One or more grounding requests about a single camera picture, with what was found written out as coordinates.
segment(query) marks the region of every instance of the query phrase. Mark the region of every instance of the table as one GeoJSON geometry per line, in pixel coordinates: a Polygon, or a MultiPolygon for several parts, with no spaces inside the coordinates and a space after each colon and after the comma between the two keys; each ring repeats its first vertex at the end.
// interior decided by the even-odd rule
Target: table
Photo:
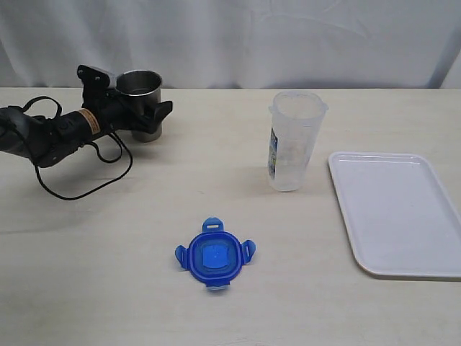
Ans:
{"type": "MultiPolygon", "coordinates": [[[[305,186],[266,181],[274,90],[164,90],[164,134],[126,178],[76,202],[42,190],[0,153],[2,345],[459,345],[461,283],[376,280],[355,264],[327,167],[334,151],[425,156],[461,209],[461,91],[316,90],[330,110],[305,186]],[[174,258],[208,216],[258,247],[224,293],[174,258]]],[[[46,94],[65,112],[80,89],[0,89],[1,105],[46,94]]],[[[40,104],[30,114],[54,114],[40,104]]],[[[106,155],[113,143],[101,140],[106,155]]],[[[86,147],[44,179],[74,195],[127,164],[86,147]]]]}

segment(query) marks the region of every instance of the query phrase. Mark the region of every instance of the wooden table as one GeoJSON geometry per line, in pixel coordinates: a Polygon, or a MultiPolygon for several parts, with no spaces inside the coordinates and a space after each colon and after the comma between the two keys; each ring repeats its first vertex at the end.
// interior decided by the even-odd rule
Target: wooden table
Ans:
{"type": "MultiPolygon", "coordinates": [[[[330,110],[304,188],[267,184],[274,90],[164,90],[154,143],[127,139],[126,178],[76,202],[0,154],[0,344],[5,346],[460,345],[461,283],[376,280],[355,264],[327,167],[334,151],[425,156],[461,209],[461,91],[318,90],[330,110]],[[258,247],[221,294],[174,258],[208,216],[258,247]]],[[[0,105],[80,89],[0,89],[0,105]]],[[[30,114],[54,114],[53,104],[30,114]]],[[[106,155],[111,141],[101,140],[106,155]]],[[[74,195],[123,171],[86,147],[43,171],[74,195]]]]}

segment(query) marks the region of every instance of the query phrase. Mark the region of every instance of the container label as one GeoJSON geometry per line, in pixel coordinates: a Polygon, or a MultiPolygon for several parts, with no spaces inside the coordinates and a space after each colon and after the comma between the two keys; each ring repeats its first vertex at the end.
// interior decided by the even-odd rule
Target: container label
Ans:
{"type": "Polygon", "coordinates": [[[275,164],[277,163],[277,144],[278,138],[275,135],[274,129],[271,129],[271,140],[269,142],[269,160],[267,168],[269,169],[269,176],[275,178],[275,164]]]}

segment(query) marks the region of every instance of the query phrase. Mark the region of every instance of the white curtain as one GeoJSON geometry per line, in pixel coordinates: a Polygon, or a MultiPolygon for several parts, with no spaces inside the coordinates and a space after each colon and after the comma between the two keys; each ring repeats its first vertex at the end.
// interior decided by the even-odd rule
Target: white curtain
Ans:
{"type": "Polygon", "coordinates": [[[460,0],[0,0],[0,86],[439,87],[460,29],[460,0]]]}

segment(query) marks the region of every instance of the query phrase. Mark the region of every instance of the white tray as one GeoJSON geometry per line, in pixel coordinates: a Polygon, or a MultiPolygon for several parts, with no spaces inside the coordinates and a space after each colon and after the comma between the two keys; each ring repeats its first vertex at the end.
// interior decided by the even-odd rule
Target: white tray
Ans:
{"type": "Polygon", "coordinates": [[[356,261],[373,275],[461,278],[461,219],[423,157],[328,160],[356,261]]]}

